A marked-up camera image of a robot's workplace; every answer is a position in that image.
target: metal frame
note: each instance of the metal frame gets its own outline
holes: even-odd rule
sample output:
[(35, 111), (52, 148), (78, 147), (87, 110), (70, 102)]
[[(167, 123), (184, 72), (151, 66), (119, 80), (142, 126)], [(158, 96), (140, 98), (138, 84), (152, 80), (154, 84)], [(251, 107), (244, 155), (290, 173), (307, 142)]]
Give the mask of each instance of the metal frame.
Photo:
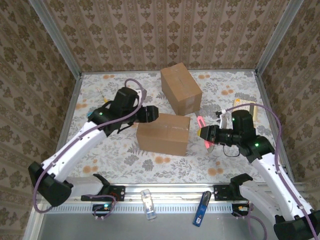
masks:
[[(140, 74), (140, 73), (159, 73), (160, 70), (142, 70), (142, 71), (93, 71), (93, 72), (82, 72), (82, 75), (98, 75), (98, 74)], [(229, 72), (229, 73), (237, 73), (237, 72), (254, 72), (255, 69), (193, 69), (189, 70), (191, 73), (198, 72)]]
[(284, 38), (291, 22), (294, 20), (303, 2), (304, 0), (290, 0), (288, 5), (286, 6), (286, 9), (281, 16), (278, 25), (276, 26), (258, 64), (255, 67), (255, 70), (260, 74), (262, 74), (266, 69), (269, 61), (277, 50), (280, 42)]
[[(263, 81), (261, 78), (261, 74), (266, 69), (269, 61), (271, 60), (273, 54), (275, 53), (277, 47), (279, 46), (281, 40), (283, 39), (288, 27), (290, 26), (291, 22), (293, 21), (295, 15), (297, 14), (303, 0), (291, 0), (271, 39), (269, 40), (257, 66), (255, 69), (216, 69), (216, 70), (190, 70), (192, 73), (200, 72), (200, 71), (207, 71), (207, 72), (254, 72), (256, 82), (261, 94), (261, 98), (263, 104), (267, 107), (271, 107), (266, 89), (263, 85)], [(65, 62), (67, 63), (70, 71), (74, 75), (76, 81), (76, 85), (74, 87), (72, 97), (70, 100), (70, 105), (65, 117), (65, 122), (62, 127), (61, 135), (58, 141), (57, 150), (59, 150), (67, 141), (69, 128), (71, 125), (71, 121), (73, 118), (74, 110), (76, 108), (78, 96), (81, 90), (81, 85), (83, 81), (83, 75), (86, 74), (114, 74), (114, 73), (128, 73), (127, 71), (123, 72), (83, 72), (81, 74), (81, 68), (77, 64), (76, 60), (73, 57), (72, 52), (69, 50), (67, 43), (65, 42), (62, 34), (60, 33), (57, 25), (55, 24), (54, 20), (51, 18), (48, 9), (46, 8), (45, 4), (42, 1), (38, 0), (30, 0), (31, 5), (35, 9), (36, 13), (38, 14), (39, 18), (41, 19), (44, 27), (50, 34), (54, 44), (57, 46), (59, 52), (61, 53), (62, 57), (64, 58)], [(131, 71), (131, 73), (141, 73), (142, 71)], [(159, 71), (153, 70), (148, 71), (149, 73), (158, 73)], [(269, 120), (270, 128), (273, 134), (273, 137), (276, 139), (278, 135), (278, 127), (274, 120), (274, 118), (267, 112), (267, 117)], [(294, 176), (288, 161), (288, 157), (286, 155), (283, 142), (280, 142), (280, 151), (279, 155), (283, 164), (286, 165), (288, 176), (292, 181), (294, 181)], [(118, 185), (125, 185), (126, 186), (126, 197), (125, 202), (123, 204), (142, 204), (140, 191), (144, 189), (149, 189), (152, 192), (152, 199), (154, 204), (194, 204), (199, 203), (202, 193), (204, 191), (211, 191), (213, 190), (213, 183), (208, 184), (118, 184)], [(258, 183), (258, 185), (264, 189), (267, 194), (271, 194), (269, 187), (265, 183)], [(306, 196), (305, 188), (303, 183), (294, 183), (297, 190), (301, 193), (303, 197)], [(40, 209), (47, 208), (48, 203), (43, 199), (39, 199), (39, 207)], [(215, 202), (214, 197), (211, 198), (210, 205), (218, 205), (223, 204), (226, 202)], [(79, 198), (72, 198), (69, 199), (66, 205), (83, 205)], [(29, 221), (26, 227), (26, 231), (24, 234), (23, 239), (38, 239), (42, 221), (44, 215), (37, 213), (34, 208), (32, 208)]]
[[(114, 184), (117, 186), (125, 186), (125, 199), (123, 203), (119, 203), (120, 206), (136, 206), (136, 204), (142, 205), (141, 199), (141, 191), (145, 189), (149, 189), (152, 193), (152, 201), (158, 207), (161, 204), (176, 204), (177, 207), (183, 206), (191, 206), (194, 207), (194, 204), (199, 204), (200, 199), (202, 197), (202, 193), (205, 191), (211, 191), (214, 193), (213, 185), (221, 185), (222, 183), (183, 183), (183, 184)], [(257, 183), (257, 185), (261, 188), (262, 191), (272, 196), (271, 190), (268, 185), (264, 182)], [(301, 182), (294, 183), (296, 189), (301, 193), (302, 197), (306, 197), (305, 188)], [(48, 202), (43, 198), (39, 199), (38, 207), (40, 209), (46, 209), (48, 207)], [(210, 207), (214, 206), (225, 206), (225, 204), (239, 204), (246, 203), (247, 201), (215, 201), (214, 196), (210, 199)], [(70, 207), (72, 209), (67, 209), (68, 213), (76, 213), (77, 208), (81, 208), (81, 206), (87, 207), (88, 205), (92, 205), (93, 202), (82, 202), (79, 197), (68, 199), (64, 205), (64, 207)], [(66, 209), (62, 208), (57, 210), (56, 213), (66, 213)], [(23, 240), (29, 239), (38, 239), (41, 225), (43, 222), (44, 214), (38, 213), (32, 208), (29, 221), (26, 227), (26, 231), (23, 237)]]
[(55, 21), (52, 19), (44, 1), (42, 0), (29, 0), (30, 4), (34, 8), (36, 14), (39, 16), (41, 22), (43, 23), (46, 31), (49, 33), (54, 44), (56, 45), (58, 51), (62, 55), (66, 64), (68, 65), (70, 71), (72, 72), (76, 80), (79, 79), (81, 75), (81, 68), (75, 60), (72, 52), (70, 51), (63, 35), (60, 33)]
[[(255, 72), (254, 76), (255, 76), (255, 80), (256, 80), (256, 83), (258, 85), (259, 91), (260, 91), (260, 95), (261, 95), (261, 98), (262, 98), (263, 105), (265, 105), (266, 107), (272, 109), (271, 105), (270, 105), (270, 101), (269, 101), (268, 95), (267, 95), (267, 91), (265, 89), (265, 86), (264, 86), (264, 83), (262, 81), (260, 73), (259, 72)], [(271, 132), (272, 132), (273, 138), (276, 141), (278, 133), (279, 133), (277, 122), (276, 122), (275, 118), (272, 116), (272, 114), (269, 111), (265, 111), (265, 112), (266, 112), (266, 116), (267, 116), (269, 124), (270, 124), (270, 128), (271, 128)], [(291, 179), (292, 182), (295, 182), (295, 177), (294, 177), (294, 174), (292, 172), (291, 165), (289, 163), (289, 159), (288, 159), (288, 156), (287, 156), (287, 153), (286, 153), (285, 146), (284, 146), (284, 143), (282, 141), (282, 138), (280, 139), (279, 156), (280, 156), (280, 160), (281, 160), (282, 164), (285, 165), (285, 168), (287, 170), (287, 174), (288, 174), (289, 178)]]
[[(92, 214), (92, 209), (96, 204), (105, 204), (105, 202), (95, 203), (64, 203), (58, 207), (54, 207), (47, 214)], [(197, 211), (199, 203), (154, 203), (156, 214), (194, 214)], [(232, 203), (209, 203), (207, 206), (207, 214), (231, 214), (233, 212)], [(142, 203), (128, 203), (119, 201), (113, 208), (113, 214), (144, 214), (144, 206)]]
[(74, 89), (72, 92), (72, 97), (70, 99), (69, 107), (68, 107), (68, 110), (65, 115), (61, 134), (60, 134), (59, 141), (58, 141), (58, 144), (56, 146), (55, 151), (59, 151), (67, 142), (72, 118), (74, 116), (78, 97), (79, 97), (79, 94), (81, 91), (82, 81), (83, 81), (83, 77), (81, 75), (79, 77), (79, 79), (75, 82)]

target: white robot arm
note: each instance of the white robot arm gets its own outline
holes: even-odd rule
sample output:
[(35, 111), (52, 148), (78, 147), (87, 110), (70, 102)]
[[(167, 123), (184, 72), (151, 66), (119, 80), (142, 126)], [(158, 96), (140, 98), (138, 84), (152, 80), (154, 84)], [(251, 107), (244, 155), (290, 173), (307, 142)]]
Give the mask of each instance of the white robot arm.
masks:
[(137, 91), (128, 87), (119, 89), (114, 100), (95, 109), (80, 131), (58, 152), (41, 164), (33, 162), (28, 171), (35, 186), (34, 191), (38, 191), (53, 207), (61, 205), (69, 197), (107, 195), (110, 184), (101, 175), (94, 174), (89, 177), (68, 177), (68, 175), (90, 149), (113, 131), (119, 133), (134, 122), (149, 123), (158, 118), (157, 107), (141, 106), (146, 94), (147, 91), (144, 89)]
[(246, 110), (232, 112), (233, 129), (226, 129), (226, 111), (217, 112), (217, 117), (220, 117), (220, 125), (202, 127), (198, 135), (214, 144), (236, 145), (239, 153), (245, 156), (262, 175), (274, 196), (272, 198), (266, 194), (252, 177), (244, 173), (233, 177), (230, 181), (229, 192), (235, 200), (245, 198), (252, 202), (270, 220), (280, 240), (312, 238), (313, 234), (307, 217), (316, 234), (319, 234), (320, 211), (313, 210), (301, 196), (282, 166), (275, 166), (275, 150), (265, 137), (256, 135), (250, 113)]

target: small box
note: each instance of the small box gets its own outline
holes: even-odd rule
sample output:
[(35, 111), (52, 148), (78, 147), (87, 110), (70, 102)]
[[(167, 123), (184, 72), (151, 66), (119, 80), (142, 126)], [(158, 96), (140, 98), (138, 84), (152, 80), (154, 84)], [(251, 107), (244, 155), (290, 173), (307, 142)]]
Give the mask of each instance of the small box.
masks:
[(184, 116), (200, 110), (202, 91), (182, 62), (160, 72), (162, 92), (175, 114)]
[(190, 117), (159, 113), (157, 120), (139, 123), (136, 138), (143, 151), (185, 156)]

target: patterned wallpaper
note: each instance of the patterned wallpaper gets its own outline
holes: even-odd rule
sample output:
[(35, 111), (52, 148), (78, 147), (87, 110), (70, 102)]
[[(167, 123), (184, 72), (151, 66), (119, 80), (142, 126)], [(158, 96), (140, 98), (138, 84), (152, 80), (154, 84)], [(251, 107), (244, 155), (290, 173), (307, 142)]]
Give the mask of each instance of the patterned wallpaper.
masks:
[(320, 2), (305, 0), (263, 72), (297, 181), (320, 208)]
[(0, 239), (21, 239), (28, 166), (55, 152), (75, 79), (27, 0), (0, 1)]
[(83, 72), (256, 67), (288, 0), (44, 0)]

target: table surface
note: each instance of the table surface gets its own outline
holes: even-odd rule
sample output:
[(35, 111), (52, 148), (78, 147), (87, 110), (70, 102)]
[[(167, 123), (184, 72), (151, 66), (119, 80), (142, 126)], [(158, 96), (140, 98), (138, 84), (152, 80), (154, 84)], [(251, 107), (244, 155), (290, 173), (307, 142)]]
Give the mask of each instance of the table surface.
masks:
[[(253, 72), (239, 71), (190, 71), (203, 91), (200, 115), (207, 125), (214, 122), (215, 111), (232, 107), (236, 98), (262, 103)], [(161, 90), (159, 71), (113, 74), (85, 74), (72, 118), (68, 139), (71, 139), (88, 120), (87, 114), (104, 104), (104, 96), (111, 100), (128, 78), (138, 80), (147, 90), (144, 105), (155, 105), (160, 113), (175, 114)], [(129, 86), (138, 89), (134, 82)], [(243, 156), (228, 157), (223, 147), (216, 145), (208, 153), (204, 141), (197, 136), (199, 126), (194, 113), (191, 117), (186, 156), (173, 156), (139, 149), (136, 138), (138, 124), (113, 133), (83, 157), (70, 174), (71, 177), (87, 177), (94, 173), (104, 176), (112, 184), (152, 183), (228, 183), (230, 178), (247, 173), (257, 182), (264, 182), (258, 171)], [(259, 108), (254, 122), (257, 134), (267, 137), (274, 145), (268, 118)], [(225, 147), (229, 156), (237, 155), (236, 147)]]

